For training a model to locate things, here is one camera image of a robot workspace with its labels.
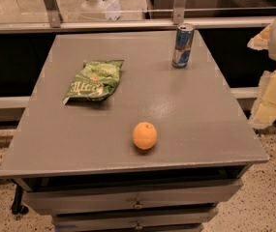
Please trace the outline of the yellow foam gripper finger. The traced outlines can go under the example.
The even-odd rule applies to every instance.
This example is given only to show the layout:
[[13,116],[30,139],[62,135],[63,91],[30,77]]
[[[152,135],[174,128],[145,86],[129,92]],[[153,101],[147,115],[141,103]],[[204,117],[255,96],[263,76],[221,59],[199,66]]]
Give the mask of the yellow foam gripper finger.
[[269,46],[270,29],[272,25],[269,24],[263,28],[254,38],[251,38],[247,46],[254,50],[267,50]]
[[264,130],[276,121],[276,71],[264,71],[249,118],[253,129]]

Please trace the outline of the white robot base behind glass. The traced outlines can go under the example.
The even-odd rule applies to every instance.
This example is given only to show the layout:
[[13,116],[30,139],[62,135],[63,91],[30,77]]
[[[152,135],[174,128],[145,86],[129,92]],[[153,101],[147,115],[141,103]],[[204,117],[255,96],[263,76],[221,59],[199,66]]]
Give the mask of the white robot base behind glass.
[[120,18],[119,0],[84,0],[80,16],[87,20],[114,21]]

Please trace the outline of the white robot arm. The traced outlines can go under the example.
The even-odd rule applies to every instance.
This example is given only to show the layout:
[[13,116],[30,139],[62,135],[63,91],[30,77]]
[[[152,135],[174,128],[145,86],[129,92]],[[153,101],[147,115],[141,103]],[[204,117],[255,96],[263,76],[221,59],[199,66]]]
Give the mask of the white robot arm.
[[[276,18],[252,38],[247,46],[254,50],[266,50],[268,57],[276,61]],[[253,129],[263,130],[276,121],[276,71],[264,71],[249,118]]]

